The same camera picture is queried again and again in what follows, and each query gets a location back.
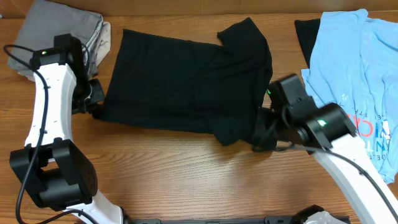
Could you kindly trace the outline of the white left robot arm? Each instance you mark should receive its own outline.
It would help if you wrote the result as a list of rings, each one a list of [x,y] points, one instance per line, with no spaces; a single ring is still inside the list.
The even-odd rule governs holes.
[[[87,47],[70,34],[57,35],[53,47],[35,50],[29,63],[35,80],[34,115],[23,149],[12,151],[10,166],[21,181],[16,218],[28,193],[36,206],[55,218],[74,214],[85,223],[130,223],[123,208],[98,189],[95,168],[77,148],[71,117],[92,113],[104,100],[97,79],[88,78]]]

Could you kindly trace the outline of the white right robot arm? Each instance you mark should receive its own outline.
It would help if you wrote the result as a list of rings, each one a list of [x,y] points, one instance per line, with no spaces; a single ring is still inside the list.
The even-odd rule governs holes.
[[[270,83],[266,93],[271,106],[260,109],[254,151],[307,151],[330,174],[362,223],[397,223],[397,199],[339,105],[317,107],[296,74]]]

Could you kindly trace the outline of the black t-shirt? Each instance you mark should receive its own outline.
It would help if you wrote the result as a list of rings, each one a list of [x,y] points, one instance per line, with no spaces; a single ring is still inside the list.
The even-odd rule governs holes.
[[[266,38],[247,18],[218,33],[220,45],[124,30],[96,119],[209,133],[224,146],[266,138],[264,95],[272,77]]]

